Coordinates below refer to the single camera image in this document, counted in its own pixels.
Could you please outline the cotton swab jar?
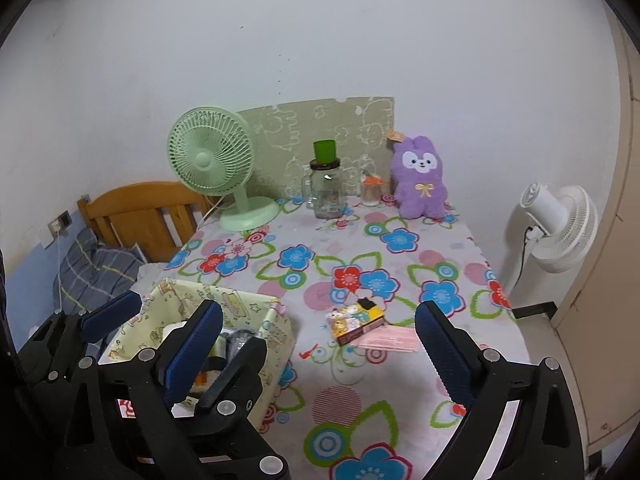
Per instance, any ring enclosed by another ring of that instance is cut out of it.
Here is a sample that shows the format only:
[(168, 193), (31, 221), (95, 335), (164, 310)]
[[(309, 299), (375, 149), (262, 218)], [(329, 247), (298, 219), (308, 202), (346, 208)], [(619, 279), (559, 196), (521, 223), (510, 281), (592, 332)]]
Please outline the cotton swab jar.
[(377, 174), (367, 174), (360, 178), (360, 200), (363, 206), (375, 207), (381, 203), (387, 182)]

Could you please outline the glass jar green lid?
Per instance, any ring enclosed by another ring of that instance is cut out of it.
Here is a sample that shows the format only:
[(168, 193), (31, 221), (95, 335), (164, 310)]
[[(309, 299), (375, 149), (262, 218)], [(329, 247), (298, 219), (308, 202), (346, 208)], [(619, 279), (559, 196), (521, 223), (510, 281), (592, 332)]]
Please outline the glass jar green lid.
[(346, 198), (334, 140), (314, 141), (314, 158), (309, 163), (309, 174), (302, 179), (302, 191), (318, 219), (337, 220), (343, 215)]

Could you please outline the green desk fan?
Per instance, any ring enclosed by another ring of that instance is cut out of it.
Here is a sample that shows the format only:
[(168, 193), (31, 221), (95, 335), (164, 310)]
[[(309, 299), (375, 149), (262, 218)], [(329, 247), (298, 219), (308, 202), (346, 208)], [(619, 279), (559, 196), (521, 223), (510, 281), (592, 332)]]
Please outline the green desk fan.
[(277, 217), (279, 206), (272, 198), (247, 195), (256, 154), (250, 127), (240, 115), (214, 106), (188, 110), (170, 129), (167, 157), (190, 190), (233, 197), (233, 204), (220, 214), (224, 230), (254, 230)]

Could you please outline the wall power outlet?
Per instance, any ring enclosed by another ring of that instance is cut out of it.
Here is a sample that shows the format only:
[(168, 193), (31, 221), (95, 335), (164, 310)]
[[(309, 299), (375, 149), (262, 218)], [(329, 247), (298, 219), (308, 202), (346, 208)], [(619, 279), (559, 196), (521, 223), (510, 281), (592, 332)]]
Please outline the wall power outlet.
[(48, 224), (48, 229), (53, 237), (58, 237), (60, 234), (65, 232), (72, 223), (72, 217), (66, 210)]

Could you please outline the white standing fan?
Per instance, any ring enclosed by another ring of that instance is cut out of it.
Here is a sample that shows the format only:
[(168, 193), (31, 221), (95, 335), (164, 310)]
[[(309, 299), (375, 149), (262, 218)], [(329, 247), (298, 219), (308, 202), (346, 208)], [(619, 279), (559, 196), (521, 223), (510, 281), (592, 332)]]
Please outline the white standing fan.
[(523, 235), (520, 266), (506, 282), (506, 292), (516, 287), (529, 259), (550, 274), (578, 266), (588, 255), (599, 229), (597, 207), (580, 185), (563, 186), (553, 192), (534, 182), (523, 192), (518, 206), (532, 225)]

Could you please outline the yellow cartoon tissue pack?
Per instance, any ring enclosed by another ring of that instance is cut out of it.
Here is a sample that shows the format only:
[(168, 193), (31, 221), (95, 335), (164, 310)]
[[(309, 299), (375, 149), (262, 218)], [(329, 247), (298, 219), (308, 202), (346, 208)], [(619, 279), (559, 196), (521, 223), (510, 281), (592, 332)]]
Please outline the yellow cartoon tissue pack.
[(351, 344), (360, 336), (385, 324), (386, 304), (382, 298), (364, 297), (326, 315), (326, 325), (339, 346)]

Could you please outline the grey plaid pillow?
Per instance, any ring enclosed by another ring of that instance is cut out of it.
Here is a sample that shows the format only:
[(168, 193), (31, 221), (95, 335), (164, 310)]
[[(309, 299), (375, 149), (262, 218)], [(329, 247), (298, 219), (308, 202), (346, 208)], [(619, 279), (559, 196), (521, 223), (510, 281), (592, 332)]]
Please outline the grey plaid pillow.
[(102, 307), (131, 288), (143, 265), (136, 250), (108, 246), (92, 229), (83, 229), (58, 264), (55, 312), (85, 314)]

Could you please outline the yellow patterned fabric box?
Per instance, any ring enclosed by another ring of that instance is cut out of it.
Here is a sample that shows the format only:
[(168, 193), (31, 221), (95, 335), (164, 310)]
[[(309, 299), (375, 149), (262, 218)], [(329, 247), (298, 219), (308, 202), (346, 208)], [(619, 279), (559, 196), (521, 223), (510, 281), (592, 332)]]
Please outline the yellow patterned fabric box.
[(223, 328), (249, 328), (266, 342), (267, 356), (259, 372), (262, 394), (248, 416), (250, 423), (259, 428), (295, 344), (292, 323), (276, 297), (165, 278), (142, 300), (140, 312), (119, 327), (101, 356), (101, 362), (128, 361), (144, 348), (158, 348), (163, 340), (163, 329), (186, 322), (204, 300), (215, 300), (220, 304)]

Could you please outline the purple plush bunny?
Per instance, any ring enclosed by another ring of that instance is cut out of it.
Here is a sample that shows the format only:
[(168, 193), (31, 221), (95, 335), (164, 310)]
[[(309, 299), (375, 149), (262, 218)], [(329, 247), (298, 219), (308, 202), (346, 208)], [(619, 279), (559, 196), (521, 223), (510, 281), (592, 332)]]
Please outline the purple plush bunny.
[(393, 148), (390, 174), (401, 218), (446, 217), (448, 191), (433, 142), (427, 136), (409, 138), (396, 130), (388, 130), (386, 138)]

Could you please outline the floral tablecloth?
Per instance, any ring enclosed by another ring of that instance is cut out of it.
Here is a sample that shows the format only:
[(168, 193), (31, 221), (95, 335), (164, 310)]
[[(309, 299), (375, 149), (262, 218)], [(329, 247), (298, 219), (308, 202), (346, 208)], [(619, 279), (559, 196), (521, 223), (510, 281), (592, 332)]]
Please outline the floral tablecloth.
[(465, 416), (416, 338), (424, 301), (480, 348), (528, 360), (494, 272), (453, 210), (407, 220), (391, 203), (318, 219), (300, 198), (265, 226), (207, 221), (143, 293), (104, 353), (158, 346), (204, 299), (224, 310), (230, 358), (248, 335), (269, 348), (254, 427), (295, 479), (420, 479)]

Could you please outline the clear plastic bag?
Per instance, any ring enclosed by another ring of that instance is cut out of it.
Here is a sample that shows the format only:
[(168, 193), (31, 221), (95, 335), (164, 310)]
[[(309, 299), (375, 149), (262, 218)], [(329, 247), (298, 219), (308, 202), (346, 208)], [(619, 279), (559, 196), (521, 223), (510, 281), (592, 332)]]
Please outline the clear plastic bag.
[(242, 349), (244, 344), (255, 337), (256, 333), (250, 328), (238, 328), (237, 330), (223, 330), (220, 333), (224, 344), (224, 357), (230, 362)]

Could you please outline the pink paper packet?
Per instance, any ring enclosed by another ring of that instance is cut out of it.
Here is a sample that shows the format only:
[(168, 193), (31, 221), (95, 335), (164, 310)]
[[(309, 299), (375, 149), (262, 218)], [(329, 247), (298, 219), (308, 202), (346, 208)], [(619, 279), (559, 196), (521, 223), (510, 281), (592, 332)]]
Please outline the pink paper packet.
[(366, 350), (410, 353), (418, 351), (420, 341), (411, 327), (384, 325), (357, 338), (354, 346)]

